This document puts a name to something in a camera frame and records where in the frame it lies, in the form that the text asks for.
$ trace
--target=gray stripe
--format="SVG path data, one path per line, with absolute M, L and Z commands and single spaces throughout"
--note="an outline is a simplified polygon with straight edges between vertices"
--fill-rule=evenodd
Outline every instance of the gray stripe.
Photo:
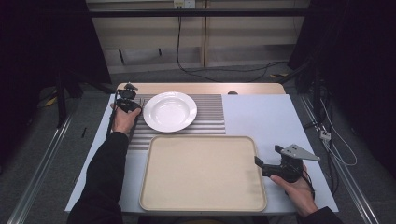
M 145 99 L 148 102 L 155 95 L 141 94 L 136 96 L 136 102 Z M 190 126 L 175 133 L 160 133 L 151 129 L 143 117 L 140 117 L 134 138 L 128 146 L 129 150 L 147 150 L 153 137 L 159 134 L 225 134 L 224 113 L 221 95 L 189 95 L 197 104 L 197 116 Z

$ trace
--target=plate rim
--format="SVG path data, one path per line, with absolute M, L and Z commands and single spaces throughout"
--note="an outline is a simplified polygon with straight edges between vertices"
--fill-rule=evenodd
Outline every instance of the plate rim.
M 151 108 L 154 107 L 157 103 L 159 103 L 159 101 L 162 98 L 164 98 L 166 96 L 176 97 L 186 103 L 187 107 L 190 110 L 190 114 L 188 115 L 190 121 L 183 123 L 183 125 L 177 126 L 175 129 L 170 129 L 169 127 L 158 126 L 157 123 L 153 122 L 153 119 L 150 119 Z M 197 110 L 198 110 L 197 104 L 188 94 L 179 92 L 179 91 L 166 91 L 166 92 L 157 94 L 148 100 L 148 102 L 146 103 L 146 105 L 143 108 L 143 119 L 146 122 L 146 124 L 155 131 L 158 131 L 161 133 L 174 133 L 174 132 L 185 129 L 190 124 L 192 124 L 197 116 Z

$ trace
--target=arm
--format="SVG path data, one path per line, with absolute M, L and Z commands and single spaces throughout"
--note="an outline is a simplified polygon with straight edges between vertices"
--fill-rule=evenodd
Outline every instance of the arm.
M 86 184 L 68 217 L 68 223 L 122 223 L 118 201 L 122 191 L 127 133 L 140 109 L 117 109 L 113 133 L 98 148 L 87 169 Z
M 289 183 L 277 175 L 271 175 L 270 178 L 288 193 L 304 224 L 343 223 L 329 207 L 318 209 L 312 197 L 311 188 L 302 178 L 294 183 Z

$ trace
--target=hand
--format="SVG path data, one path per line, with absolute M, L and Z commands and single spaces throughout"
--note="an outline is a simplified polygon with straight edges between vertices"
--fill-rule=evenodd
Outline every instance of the hand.
M 140 112 L 140 108 L 137 108 L 134 111 L 128 111 L 128 113 L 125 113 L 125 111 L 120 108 L 116 108 L 116 116 L 112 127 L 113 132 L 128 134 L 134 126 L 134 119 L 140 114 Z
M 308 215 L 318 211 L 312 196 L 311 188 L 309 188 L 305 180 L 299 178 L 296 182 L 289 183 L 277 175 L 271 175 L 270 178 L 288 193 L 289 198 L 293 202 L 297 209 L 297 213 L 300 216 L 307 217 Z

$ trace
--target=metal bracket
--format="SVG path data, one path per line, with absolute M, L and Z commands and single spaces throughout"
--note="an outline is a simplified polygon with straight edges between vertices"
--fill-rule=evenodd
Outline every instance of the metal bracket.
M 307 150 L 295 144 L 283 148 L 282 150 L 280 150 L 280 153 L 285 156 L 292 157 L 294 159 L 320 161 L 320 157 L 315 156 L 314 154 L 308 152 Z

